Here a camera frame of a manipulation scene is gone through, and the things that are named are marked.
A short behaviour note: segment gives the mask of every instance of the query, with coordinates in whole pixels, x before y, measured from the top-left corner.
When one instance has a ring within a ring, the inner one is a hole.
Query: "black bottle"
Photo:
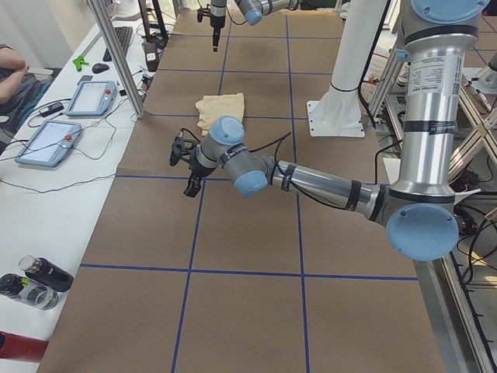
[[[43,310],[52,309],[59,301],[56,291],[17,274],[6,274],[0,278],[0,295]]]
[[[69,290],[74,280],[65,270],[45,258],[33,258],[31,255],[26,255],[19,261],[19,268],[24,271],[26,277],[60,293]]]

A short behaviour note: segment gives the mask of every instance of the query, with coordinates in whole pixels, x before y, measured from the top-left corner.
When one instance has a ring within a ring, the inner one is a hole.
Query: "tablet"
[[[101,117],[116,95],[114,82],[79,82],[65,115],[68,117]]]
[[[81,131],[79,123],[45,120],[14,160],[27,165],[55,167],[71,151]]]

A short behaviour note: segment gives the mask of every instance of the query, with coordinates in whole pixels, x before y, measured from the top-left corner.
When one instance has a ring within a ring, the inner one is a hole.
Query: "water bottle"
[[[59,302],[55,290],[17,274],[5,274],[0,278],[0,295],[45,311]]]
[[[39,363],[47,346],[47,340],[36,340],[28,336],[0,332],[0,359]]]
[[[74,280],[65,270],[45,258],[33,258],[31,255],[26,255],[19,261],[19,268],[24,271],[26,277],[60,293],[69,290]]]

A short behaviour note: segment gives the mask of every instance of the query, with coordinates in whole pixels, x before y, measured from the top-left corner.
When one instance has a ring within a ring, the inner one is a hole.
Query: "table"
[[[220,170],[187,198],[187,167],[168,164],[178,130],[199,133],[196,101],[243,92],[249,148],[292,131],[280,159],[371,181],[374,131],[311,138],[306,121],[341,34],[335,13],[282,11],[229,24],[214,54],[179,14],[39,373],[443,371],[382,227],[276,188],[241,198]]]
[[[142,70],[142,67],[146,68],[141,38],[136,34],[140,24],[141,20],[114,23],[114,26],[134,27],[134,37],[127,52],[127,61],[132,74]],[[94,40],[98,32],[98,27],[95,25],[54,80],[40,104],[56,99],[71,98],[79,79],[83,75],[93,75],[92,65],[102,62],[106,49],[102,37],[85,56],[85,60],[90,62],[89,66],[83,66],[81,72],[76,72],[72,60]],[[107,64],[110,69],[95,75],[93,81],[119,81],[113,63]],[[134,78],[135,82],[139,83],[141,73],[134,75]],[[37,190],[48,190],[84,180],[101,179],[45,194],[33,193],[0,183],[0,199],[2,200],[0,203],[0,216],[2,217],[0,274],[22,274],[22,271],[17,268],[17,263],[22,256],[27,254],[46,257],[71,274],[76,273],[112,184],[112,175],[123,155],[136,120],[129,101],[124,101],[125,99],[126,97],[121,97],[119,93],[116,95],[110,110],[114,110],[119,105],[120,107],[109,117],[109,122],[116,127],[116,132],[111,145],[98,160],[91,160],[81,152],[73,150],[55,169],[36,169],[18,165],[13,159],[9,159],[19,153],[22,145],[11,145],[2,154],[0,177],[9,183]],[[68,119],[65,116],[57,118],[79,122],[83,127],[95,122],[95,119]],[[31,124],[41,124],[42,119],[37,118]],[[24,124],[16,138],[30,138],[35,130]],[[85,129],[75,147],[92,157],[99,157],[113,131],[114,129],[103,121],[98,126]],[[66,297],[67,293],[64,293],[54,309],[44,312],[1,296],[0,330],[47,340],[54,331]],[[2,372],[31,373],[36,371],[37,366],[38,364],[34,363],[0,360]]]

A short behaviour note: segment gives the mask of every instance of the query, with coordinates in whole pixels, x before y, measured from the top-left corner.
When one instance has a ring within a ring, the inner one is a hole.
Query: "white table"
[[[134,26],[134,37],[127,52],[128,65],[132,74],[140,71],[142,67],[146,68],[141,38],[136,34],[139,24],[141,21],[114,23],[114,26]],[[85,60],[90,62],[89,66],[83,66],[81,72],[76,72],[72,60],[83,52],[98,32],[98,27],[95,25],[52,83],[41,104],[56,99],[71,98],[79,79],[83,75],[93,75],[92,64],[102,62],[106,49],[102,37],[85,56]],[[110,66],[110,70],[95,75],[93,81],[118,82],[119,77],[113,63],[105,63]],[[136,83],[139,83],[142,74],[134,75]],[[126,97],[120,97],[117,94],[110,110],[116,108],[123,99]],[[59,116],[57,119],[79,122],[83,127],[96,121],[95,119],[68,119],[66,116]],[[7,159],[17,155],[22,146],[11,145],[0,158],[0,177],[9,183],[37,190],[48,190],[100,176],[113,175],[127,146],[135,120],[136,116],[127,100],[109,117],[109,122],[117,128],[117,131],[111,146],[101,159],[91,160],[80,152],[72,151],[55,169],[25,167],[15,163],[13,159]],[[42,121],[43,118],[37,118],[31,124],[41,124]],[[35,130],[24,124],[16,138],[28,139]],[[102,154],[112,133],[111,126],[102,121],[98,126],[82,132],[76,148],[88,155],[98,157]],[[18,269],[17,263],[22,256],[27,254],[45,257],[71,274],[76,274],[112,182],[113,178],[108,177],[104,180],[45,194],[29,192],[0,183],[0,219],[2,220],[0,276],[7,273],[23,274]],[[61,300],[54,309],[40,311],[0,296],[0,330],[49,340],[66,297],[67,292],[61,296]],[[1,373],[32,373],[37,370],[37,367],[38,364],[34,363],[0,360]]]

